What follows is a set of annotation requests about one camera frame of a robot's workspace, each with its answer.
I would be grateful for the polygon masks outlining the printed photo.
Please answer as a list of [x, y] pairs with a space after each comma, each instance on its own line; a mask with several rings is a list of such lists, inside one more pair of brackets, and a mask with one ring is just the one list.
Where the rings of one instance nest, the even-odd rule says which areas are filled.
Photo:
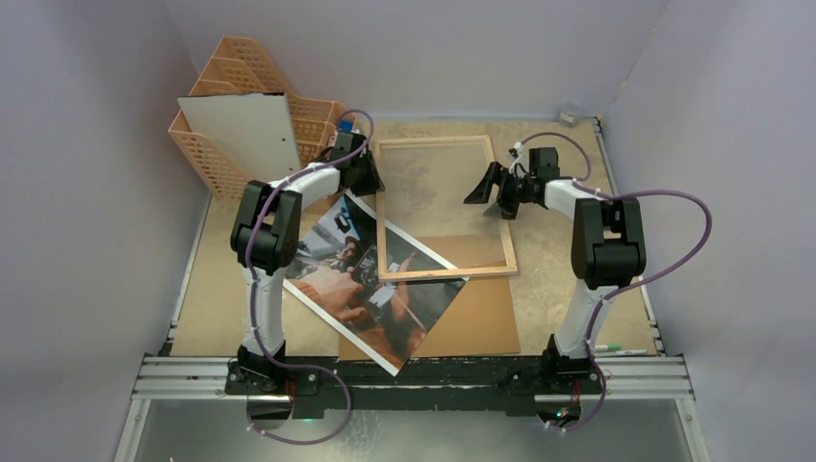
[[306, 230], [286, 288], [391, 375], [400, 372], [464, 288], [462, 278], [391, 281], [391, 273], [453, 265], [402, 230], [385, 228], [378, 260], [376, 217], [344, 194]]

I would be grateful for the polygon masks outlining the brown cardboard backing board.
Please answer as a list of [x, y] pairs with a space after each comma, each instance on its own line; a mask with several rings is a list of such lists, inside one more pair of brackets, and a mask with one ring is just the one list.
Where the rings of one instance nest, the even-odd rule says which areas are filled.
[[[420, 242], [457, 268], [490, 267], [504, 262], [498, 238], [421, 237]], [[410, 358], [515, 354], [521, 351], [509, 278], [472, 278], [441, 318], [424, 331], [408, 314], [360, 333], [374, 351], [398, 368]]]

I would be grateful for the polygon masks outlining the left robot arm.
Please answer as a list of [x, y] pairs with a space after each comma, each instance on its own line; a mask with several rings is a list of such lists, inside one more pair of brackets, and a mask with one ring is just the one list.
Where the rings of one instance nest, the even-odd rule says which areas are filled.
[[346, 130], [303, 169], [280, 180], [246, 184], [230, 235], [247, 299], [237, 362], [262, 393], [278, 392], [291, 375], [284, 364], [283, 283], [297, 253], [303, 210], [335, 193], [383, 190], [370, 138]]

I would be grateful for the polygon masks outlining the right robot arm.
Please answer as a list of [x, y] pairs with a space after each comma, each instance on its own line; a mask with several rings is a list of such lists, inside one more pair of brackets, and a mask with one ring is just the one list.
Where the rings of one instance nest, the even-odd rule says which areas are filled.
[[548, 389], [562, 392], [595, 372], [594, 346], [612, 300], [647, 263], [638, 200], [584, 191], [577, 180], [562, 175], [556, 149], [539, 147], [529, 150], [522, 169], [491, 162], [464, 201], [494, 201], [503, 219], [515, 218], [521, 205], [532, 203], [572, 221], [576, 285], [567, 314], [543, 352], [540, 377]]

